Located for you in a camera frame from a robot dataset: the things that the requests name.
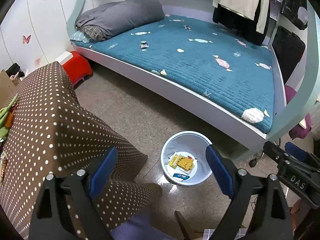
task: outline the bed post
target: bed post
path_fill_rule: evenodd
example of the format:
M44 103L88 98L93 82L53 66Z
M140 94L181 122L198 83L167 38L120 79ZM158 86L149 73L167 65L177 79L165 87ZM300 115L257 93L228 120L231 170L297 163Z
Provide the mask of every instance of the bed post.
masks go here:
M307 63L302 84L284 110L273 117L266 141L277 141L296 126L313 108L320 92L320 19L308 3L308 40ZM262 150L263 143L253 149L239 146L231 155L233 160L242 160Z
M76 0L75 7L73 8L72 13L67 21L67 32L68 32L69 38L76 31L76 28L75 28L76 20L78 19L82 11L84 3L85 3L85 0Z

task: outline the floor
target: floor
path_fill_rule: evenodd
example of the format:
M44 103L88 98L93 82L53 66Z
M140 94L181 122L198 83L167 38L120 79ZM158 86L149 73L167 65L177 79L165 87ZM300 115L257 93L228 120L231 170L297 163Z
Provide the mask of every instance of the floor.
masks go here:
M191 187L169 183L160 166L161 149L169 137L184 130L204 134L222 154L231 152L237 142L181 107L99 64L92 65L92 70L93 76L77 85L76 95L82 107L100 117L149 156L136 182L154 182L163 188L162 198L151 206L154 226L176 239L183 239L173 215L178 210L195 230L203 232L205 228L215 228L230 200L221 193L214 176L211 175L206 181ZM282 146L290 140L285 135ZM293 143L313 152L313 138L310 135L303 140L295 139ZM249 167L250 159L243 160L236 166L261 177L277 172L276 164L269 158L263 158L254 168ZM289 191L289 206L297 199ZM252 212L249 205L244 226L249 225Z

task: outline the brown polka dot tablecloth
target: brown polka dot tablecloth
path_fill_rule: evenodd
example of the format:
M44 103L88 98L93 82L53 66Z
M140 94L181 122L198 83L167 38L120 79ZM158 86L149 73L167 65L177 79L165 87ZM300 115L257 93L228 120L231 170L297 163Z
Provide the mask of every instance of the brown polka dot tablecloth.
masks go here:
M118 150L118 162L103 192L93 201L108 230L161 195L162 189L156 184L134 183L147 155L79 105L58 62L28 75L17 93L18 107L3 149L8 154L8 165L0 185L0 204L24 239L28 238L31 214L45 176L67 175L86 168L113 146ZM76 232L85 239L72 200L67 200Z

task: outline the teal quilted bedspread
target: teal quilted bedspread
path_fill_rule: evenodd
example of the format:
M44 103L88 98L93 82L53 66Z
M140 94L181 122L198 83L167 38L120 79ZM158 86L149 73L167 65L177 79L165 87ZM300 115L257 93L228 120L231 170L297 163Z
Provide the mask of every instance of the teal quilted bedspread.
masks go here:
M263 133L273 118L271 52L221 25L166 15L107 41L76 42L174 81Z

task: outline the bolt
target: bolt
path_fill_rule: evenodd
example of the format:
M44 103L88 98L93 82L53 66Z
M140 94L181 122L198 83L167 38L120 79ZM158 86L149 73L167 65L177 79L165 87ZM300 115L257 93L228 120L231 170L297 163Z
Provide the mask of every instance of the bolt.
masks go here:
M247 175L247 171L245 169L239 169L238 174L241 176L245 176L245 175Z
M270 174L269 177L272 180L277 180L277 176L275 174Z
M80 169L77 171L77 175L80 177L82 177L84 174L85 174L85 170L83 170L83 169Z
M52 180L53 177L54 177L53 174L48 174L48 175L46 176L46 179L47 179L47 180Z

